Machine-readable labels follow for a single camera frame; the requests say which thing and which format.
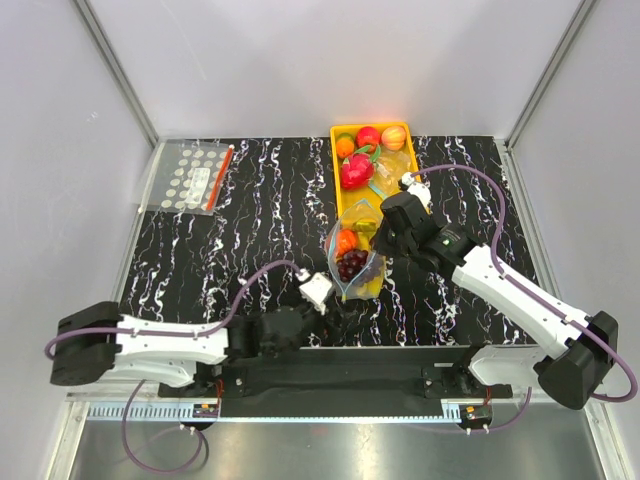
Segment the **clear bag teal zipper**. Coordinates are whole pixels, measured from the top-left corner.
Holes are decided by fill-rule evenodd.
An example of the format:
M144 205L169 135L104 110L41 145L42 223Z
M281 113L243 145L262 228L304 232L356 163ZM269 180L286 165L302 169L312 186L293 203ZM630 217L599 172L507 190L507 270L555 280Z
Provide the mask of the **clear bag teal zipper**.
M372 240L381 220L380 212L362 199L344 211L329 234L325 252L341 302L380 294L386 259L373 250Z

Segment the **yellow banana bunch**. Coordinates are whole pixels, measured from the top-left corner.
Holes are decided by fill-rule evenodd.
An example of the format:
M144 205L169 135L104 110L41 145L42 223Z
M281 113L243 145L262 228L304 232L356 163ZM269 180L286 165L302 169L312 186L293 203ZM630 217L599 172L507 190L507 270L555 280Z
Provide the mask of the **yellow banana bunch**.
M354 296L358 299L371 299L379 296L385 272L385 258L373 250L372 240L379 222L372 217L361 217L355 221L352 229L359 241L359 249L367 253L363 271L352 282Z

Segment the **purple grape bunch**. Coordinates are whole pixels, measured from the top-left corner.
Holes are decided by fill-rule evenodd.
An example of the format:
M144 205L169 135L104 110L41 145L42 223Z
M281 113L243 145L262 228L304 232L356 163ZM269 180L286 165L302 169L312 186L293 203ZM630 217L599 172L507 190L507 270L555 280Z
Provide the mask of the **purple grape bunch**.
M336 266L342 283L363 285L379 275L383 262L375 252L355 249L339 258Z

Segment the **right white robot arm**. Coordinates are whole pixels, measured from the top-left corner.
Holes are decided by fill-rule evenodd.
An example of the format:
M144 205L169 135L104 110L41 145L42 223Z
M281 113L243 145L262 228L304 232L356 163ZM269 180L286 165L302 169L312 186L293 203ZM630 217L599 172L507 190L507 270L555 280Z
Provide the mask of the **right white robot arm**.
M454 384L476 396L498 384L539 385L560 405L580 410L614 365L618 322L608 313L573 308L542 290L493 255L459 226L438 225L422 199L408 191L381 204L383 220L374 249L404 258L494 307L521 327L535 346L475 347L454 371Z

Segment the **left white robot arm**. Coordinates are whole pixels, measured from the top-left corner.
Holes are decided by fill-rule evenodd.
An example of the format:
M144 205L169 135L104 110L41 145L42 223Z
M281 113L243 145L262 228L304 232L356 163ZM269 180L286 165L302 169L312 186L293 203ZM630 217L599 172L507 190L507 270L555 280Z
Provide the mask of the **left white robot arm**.
M203 396L216 382L210 366L294 352L330 339L336 328L327 310L310 304L240 315L228 324L178 324L125 315L105 301L60 320L45 355L56 386L147 380Z

